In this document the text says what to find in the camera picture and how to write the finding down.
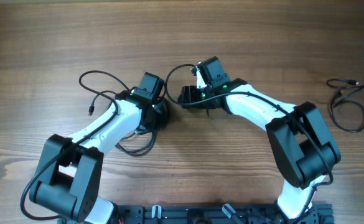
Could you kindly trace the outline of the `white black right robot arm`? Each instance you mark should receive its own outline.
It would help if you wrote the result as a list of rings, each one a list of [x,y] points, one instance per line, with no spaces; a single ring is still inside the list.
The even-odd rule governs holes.
[[[316,190],[332,184],[332,168],[341,160],[338,146],[316,105],[283,103],[258,92],[240,78],[232,80],[218,57],[190,68],[197,83],[182,88],[177,104],[183,108],[221,108],[263,129],[284,177],[282,192],[276,200],[278,213],[288,223],[306,218]]]

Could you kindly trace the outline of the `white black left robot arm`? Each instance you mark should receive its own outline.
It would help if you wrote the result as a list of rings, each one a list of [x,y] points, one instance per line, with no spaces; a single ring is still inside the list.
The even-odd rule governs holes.
[[[81,131],[46,140],[35,175],[22,193],[22,213],[30,200],[54,212],[58,223],[124,223],[118,206],[98,195],[104,157],[114,148],[139,157],[154,146],[169,120],[160,96],[164,81],[146,72],[140,84],[110,98],[110,106]]]

